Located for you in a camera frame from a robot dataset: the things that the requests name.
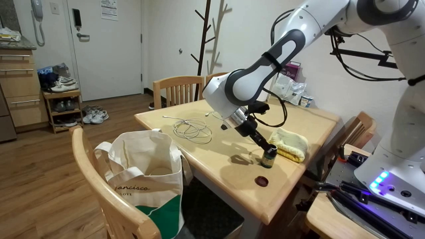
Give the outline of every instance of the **paper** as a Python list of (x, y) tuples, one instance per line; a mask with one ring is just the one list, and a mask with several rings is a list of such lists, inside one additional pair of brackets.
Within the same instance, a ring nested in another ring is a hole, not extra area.
[(118, 20), (118, 0), (101, 0), (102, 18)]

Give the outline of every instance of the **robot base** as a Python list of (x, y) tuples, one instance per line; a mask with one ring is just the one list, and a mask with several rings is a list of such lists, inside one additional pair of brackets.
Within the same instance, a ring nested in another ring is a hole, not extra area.
[(354, 176), (378, 198), (425, 218), (425, 174), (419, 162), (401, 161), (378, 146)]

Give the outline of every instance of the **shoe rack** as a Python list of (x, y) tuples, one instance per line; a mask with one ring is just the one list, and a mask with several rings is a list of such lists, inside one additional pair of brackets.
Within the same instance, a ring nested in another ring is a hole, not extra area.
[[(79, 95), (79, 90), (69, 90), (62, 93), (44, 93), (53, 133), (63, 131), (75, 126), (73, 123), (58, 122), (61, 118), (73, 118), (74, 122), (77, 122), (77, 125), (82, 126), (82, 109)], [(73, 106), (58, 110), (57, 103), (60, 101), (71, 101)]]

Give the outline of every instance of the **wall light switch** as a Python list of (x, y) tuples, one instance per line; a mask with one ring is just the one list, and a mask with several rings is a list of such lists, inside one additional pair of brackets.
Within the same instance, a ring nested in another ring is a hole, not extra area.
[(60, 13), (58, 13), (58, 4), (57, 4), (57, 2), (50, 1), (50, 9), (52, 9), (52, 13), (53, 13), (53, 14), (60, 14)]

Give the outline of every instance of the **chair backrest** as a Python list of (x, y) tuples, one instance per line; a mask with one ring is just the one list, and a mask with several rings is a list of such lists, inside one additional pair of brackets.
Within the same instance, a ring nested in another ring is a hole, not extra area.
[(160, 109), (160, 91), (166, 91), (166, 106), (180, 105), (202, 99), (204, 77), (202, 76), (176, 76), (154, 81), (154, 107)]
[(324, 153), (324, 163), (321, 166), (320, 180), (324, 180), (326, 178), (333, 166), (333, 162), (340, 155), (345, 143), (362, 149), (374, 135), (376, 126), (376, 121), (365, 111), (360, 111), (356, 117), (352, 117), (344, 125), (344, 127), (341, 127), (338, 133), (336, 133), (333, 139), (329, 141)]
[(110, 238), (160, 238), (155, 223), (105, 182), (101, 172), (102, 166), (79, 126), (71, 129), (71, 150), (83, 178), (102, 208)]
[(216, 73), (212, 73), (212, 74), (207, 74), (204, 76), (204, 83), (207, 85), (212, 77), (218, 77), (218, 76), (222, 76), (222, 74), (227, 74), (228, 72), (216, 72)]

